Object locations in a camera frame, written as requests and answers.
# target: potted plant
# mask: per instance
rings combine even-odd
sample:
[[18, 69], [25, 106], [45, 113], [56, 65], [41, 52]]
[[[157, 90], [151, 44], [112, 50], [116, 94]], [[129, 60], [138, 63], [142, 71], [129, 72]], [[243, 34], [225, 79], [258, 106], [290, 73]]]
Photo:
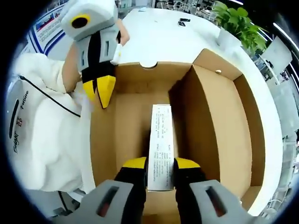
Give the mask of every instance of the potted plant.
[[242, 45], [251, 53], [266, 48], [265, 40], [258, 34], [259, 29], [264, 29], [251, 22], [244, 8], [240, 7], [237, 10], [228, 8], [218, 1], [213, 12], [216, 14], [218, 25], [221, 26], [217, 39], [217, 44], [221, 48], [231, 49]]

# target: white table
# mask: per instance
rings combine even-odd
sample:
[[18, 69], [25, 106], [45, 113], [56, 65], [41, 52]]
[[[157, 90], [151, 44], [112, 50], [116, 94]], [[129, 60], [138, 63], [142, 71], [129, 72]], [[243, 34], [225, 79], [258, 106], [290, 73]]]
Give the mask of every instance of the white table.
[[[179, 27], [179, 18], [191, 22]], [[146, 12], [134, 9], [123, 22], [131, 39], [123, 48], [121, 63], [140, 62], [144, 67], [158, 61], [192, 63], [203, 48], [208, 48], [244, 74], [260, 112], [266, 148], [263, 185], [249, 210], [251, 215], [259, 215], [278, 186], [283, 143], [278, 112], [258, 68], [241, 47], [235, 54], [225, 55], [216, 44], [220, 29], [197, 16], [166, 9], [149, 8]]]

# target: white cloth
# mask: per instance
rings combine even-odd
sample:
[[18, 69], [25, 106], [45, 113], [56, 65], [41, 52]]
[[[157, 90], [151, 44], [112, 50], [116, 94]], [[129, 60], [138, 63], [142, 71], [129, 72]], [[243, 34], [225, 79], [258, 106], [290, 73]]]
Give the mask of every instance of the white cloth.
[[[22, 54], [13, 65], [13, 73], [23, 75], [56, 101], [80, 114], [80, 100], [75, 103], [65, 91], [63, 64], [43, 54]], [[15, 129], [18, 153], [11, 156], [20, 184], [27, 189], [43, 191], [73, 191], [83, 187], [78, 157], [74, 153], [84, 150], [79, 137], [80, 118], [25, 81], [23, 88], [26, 99]], [[77, 85], [75, 92], [82, 94], [82, 85], [79, 88]], [[73, 95], [79, 99], [80, 93]]]

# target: person's arm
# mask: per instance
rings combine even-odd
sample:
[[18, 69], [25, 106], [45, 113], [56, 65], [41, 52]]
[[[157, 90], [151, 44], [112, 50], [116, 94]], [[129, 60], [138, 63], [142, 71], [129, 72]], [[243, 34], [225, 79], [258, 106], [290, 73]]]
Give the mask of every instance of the person's arm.
[[77, 68], [78, 50], [73, 42], [65, 58], [62, 68], [62, 80], [66, 92], [71, 92], [76, 88], [77, 82], [80, 81], [80, 74]]
[[127, 29], [125, 28], [125, 26], [123, 25], [121, 19], [118, 19], [116, 21], [116, 24], [117, 24], [117, 26], [118, 26], [118, 28], [120, 29], [120, 32], [121, 32], [121, 42], [120, 42], [120, 44], [122, 46], [124, 46], [130, 40], [129, 33], [128, 33]]

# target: cardboard box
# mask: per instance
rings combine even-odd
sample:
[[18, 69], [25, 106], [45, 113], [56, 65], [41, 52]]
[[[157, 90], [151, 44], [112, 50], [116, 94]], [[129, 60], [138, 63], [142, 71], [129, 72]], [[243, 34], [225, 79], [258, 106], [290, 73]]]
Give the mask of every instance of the cardboard box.
[[[170, 104], [174, 156], [198, 163], [249, 209], [263, 182], [265, 145], [256, 101], [242, 73], [204, 49], [193, 64], [119, 65], [110, 105], [94, 108], [95, 184], [114, 179], [128, 159], [147, 156], [152, 105]], [[175, 191], [149, 192], [144, 222], [180, 223]]]

